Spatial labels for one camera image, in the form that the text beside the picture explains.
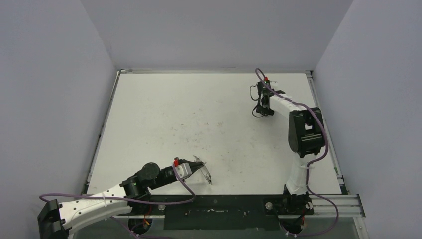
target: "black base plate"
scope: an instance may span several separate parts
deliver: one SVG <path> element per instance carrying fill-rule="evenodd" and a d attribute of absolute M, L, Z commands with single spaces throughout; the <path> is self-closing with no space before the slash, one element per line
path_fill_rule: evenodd
<path fill-rule="evenodd" d="M 168 205 L 165 210 L 153 206 L 150 215 L 165 215 L 165 230 L 234 230 L 259 228 L 279 230 L 280 223 L 274 210 L 265 203 L 279 202 L 284 195 L 200 195 L 192 203 Z M 190 195 L 153 195 L 153 202 L 175 202 Z"/>

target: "cable tie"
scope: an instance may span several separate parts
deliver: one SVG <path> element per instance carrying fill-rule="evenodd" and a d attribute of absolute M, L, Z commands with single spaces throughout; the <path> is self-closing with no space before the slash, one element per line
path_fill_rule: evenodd
<path fill-rule="evenodd" d="M 296 184 L 296 183 L 292 182 L 292 184 L 295 185 L 295 186 L 297 186 L 297 187 L 306 187 L 306 186 L 309 186 L 310 185 L 309 182 L 308 182 L 308 184 Z"/>
<path fill-rule="evenodd" d="M 101 195 L 103 196 L 104 207 L 107 207 L 107 201 L 106 201 L 106 196 L 104 195 L 104 192 L 101 192 Z"/>

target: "bolt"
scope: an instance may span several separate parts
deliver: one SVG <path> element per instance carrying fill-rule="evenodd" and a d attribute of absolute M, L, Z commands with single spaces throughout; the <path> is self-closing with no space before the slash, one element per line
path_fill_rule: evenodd
<path fill-rule="evenodd" d="M 271 209 L 273 209 L 273 204 L 271 202 L 268 202 L 268 203 L 265 204 L 265 208 L 268 209 L 268 210 L 271 210 Z"/>

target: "scuff mark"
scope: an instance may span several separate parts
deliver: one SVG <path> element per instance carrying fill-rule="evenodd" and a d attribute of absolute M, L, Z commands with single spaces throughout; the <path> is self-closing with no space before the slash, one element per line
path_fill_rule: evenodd
<path fill-rule="evenodd" d="M 219 213 L 223 213 L 223 212 L 228 212 L 228 210 L 214 210 L 212 208 L 205 210 L 206 212 L 219 212 Z"/>

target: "black cable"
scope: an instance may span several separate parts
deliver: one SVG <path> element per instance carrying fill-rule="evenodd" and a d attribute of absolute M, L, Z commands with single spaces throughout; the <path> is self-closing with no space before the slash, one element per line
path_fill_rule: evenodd
<path fill-rule="evenodd" d="M 308 209 L 306 209 L 306 211 L 303 211 L 303 213 L 298 217 L 298 218 L 296 218 L 293 222 L 292 222 L 292 224 L 294 225 L 295 223 L 297 223 L 301 218 L 303 218 L 304 216 L 305 216 L 305 214 L 306 213 L 308 213 L 310 211 L 310 208 L 308 208 Z"/>
<path fill-rule="evenodd" d="M 249 92 L 250 92 L 250 95 L 251 95 L 251 99 L 253 100 L 253 101 L 258 101 L 259 100 L 259 97 L 258 98 L 256 98 L 256 99 L 254 99 L 253 97 L 252 97 L 252 87 L 256 87 L 257 85 L 254 85 L 254 86 L 250 86 L 249 87 Z"/>
<path fill-rule="evenodd" d="M 258 107 L 258 105 L 256 105 L 253 109 L 252 109 L 252 115 L 254 116 L 254 117 L 256 117 L 256 118 L 261 118 L 261 117 L 264 117 L 265 115 L 261 115 L 261 116 L 256 116 L 254 113 L 253 113 L 253 111 L 256 109 Z"/>

